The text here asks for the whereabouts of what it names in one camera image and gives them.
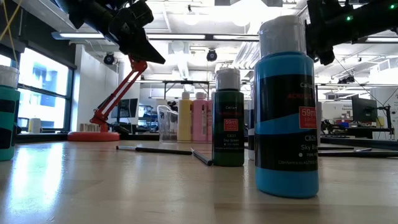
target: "ceiling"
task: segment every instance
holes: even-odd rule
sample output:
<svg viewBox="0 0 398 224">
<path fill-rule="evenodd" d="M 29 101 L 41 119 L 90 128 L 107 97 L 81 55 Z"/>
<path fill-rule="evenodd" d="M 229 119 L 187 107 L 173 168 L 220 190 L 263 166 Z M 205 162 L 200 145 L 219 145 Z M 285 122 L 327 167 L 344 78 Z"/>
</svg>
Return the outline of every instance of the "ceiling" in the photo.
<svg viewBox="0 0 398 224">
<path fill-rule="evenodd" d="M 301 13 L 302 17 L 307 16 L 306 10 L 302 10 L 305 9 L 306 0 L 298 0 L 295 4 L 286 4 L 283 7 L 267 7 L 261 0 L 241 0 L 241 2 L 245 1 L 250 1 L 253 5 L 248 8 L 247 4 L 242 3 L 233 8 L 233 6 L 215 6 L 214 0 L 148 0 L 147 3 L 152 9 L 155 20 L 146 25 L 145 29 L 147 33 L 257 34 L 262 21 L 289 14 Z M 192 6 L 192 12 L 189 13 L 188 4 Z M 22 3 L 22 7 L 59 32 L 95 32 L 87 25 L 76 30 L 68 20 L 68 15 L 54 5 L 51 0 L 28 0 Z M 377 35 L 394 36 L 395 33 L 386 31 Z M 107 40 L 83 40 L 77 43 L 85 44 L 86 50 L 99 59 L 102 59 L 101 57 L 106 52 L 118 51 L 118 46 Z M 171 41 L 151 41 L 151 44 L 165 57 L 166 63 L 165 65 L 149 63 L 146 74 L 171 74 L 173 70 L 181 69 L 181 60 L 186 62 L 189 71 L 214 72 L 215 68 L 219 68 L 221 64 L 233 62 L 242 47 L 241 42 L 190 41 L 187 43 L 189 46 L 187 54 L 182 59 L 170 51 L 170 43 Z M 199 50 L 190 50 L 192 46 Z M 217 61 L 207 62 L 208 49 L 216 49 Z M 328 66 L 316 63 L 316 76 L 324 81 L 328 80 L 325 78 L 338 78 L 345 69 L 351 70 L 352 68 L 357 76 L 366 77 L 369 75 L 369 68 L 376 65 L 377 62 L 383 61 L 384 58 L 391 57 L 391 55 L 398 55 L 398 45 L 341 44 L 334 47 L 334 52 L 344 68 L 336 60 Z"/>
</svg>

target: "paint bottle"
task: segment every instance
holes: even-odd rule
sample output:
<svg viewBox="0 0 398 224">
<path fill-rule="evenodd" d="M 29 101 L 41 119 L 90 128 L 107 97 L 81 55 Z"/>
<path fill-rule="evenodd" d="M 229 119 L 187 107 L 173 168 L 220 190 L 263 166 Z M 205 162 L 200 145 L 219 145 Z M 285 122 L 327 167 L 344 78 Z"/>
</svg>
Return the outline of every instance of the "paint bottle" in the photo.
<svg viewBox="0 0 398 224">
<path fill-rule="evenodd" d="M 235 167 L 244 163 L 244 100 L 239 70 L 216 73 L 213 98 L 213 164 Z"/>
<path fill-rule="evenodd" d="M 318 192 L 317 119 L 313 60 L 297 16 L 262 24 L 261 59 L 254 67 L 256 185 L 293 198 Z"/>
<path fill-rule="evenodd" d="M 192 141 L 207 142 L 207 101 L 201 92 L 192 104 Z"/>
<path fill-rule="evenodd" d="M 183 92 L 178 103 L 178 142 L 192 141 L 192 100 L 189 100 L 189 95 L 189 92 Z"/>
<path fill-rule="evenodd" d="M 207 101 L 207 142 L 213 142 L 213 98 L 214 94 L 211 94 L 211 100 Z"/>
<path fill-rule="evenodd" d="M 0 65 L 0 161 L 14 157 L 20 93 L 18 70 Z"/>
<path fill-rule="evenodd" d="M 249 159 L 254 160 L 254 82 L 250 83 L 250 103 L 249 103 L 249 131 L 248 131 L 248 150 L 249 150 Z"/>
</svg>

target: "wooden table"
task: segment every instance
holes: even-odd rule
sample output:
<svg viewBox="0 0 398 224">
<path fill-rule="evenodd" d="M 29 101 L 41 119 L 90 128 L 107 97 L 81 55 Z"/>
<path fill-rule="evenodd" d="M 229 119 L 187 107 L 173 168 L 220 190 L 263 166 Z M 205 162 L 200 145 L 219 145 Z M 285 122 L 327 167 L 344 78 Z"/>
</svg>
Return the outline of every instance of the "wooden table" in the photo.
<svg viewBox="0 0 398 224">
<path fill-rule="evenodd" d="M 320 158 L 318 196 L 297 200 L 258 191 L 253 161 L 207 167 L 117 144 L 159 145 L 18 146 L 13 161 L 0 162 L 0 223 L 398 223 L 396 159 Z"/>
</svg>

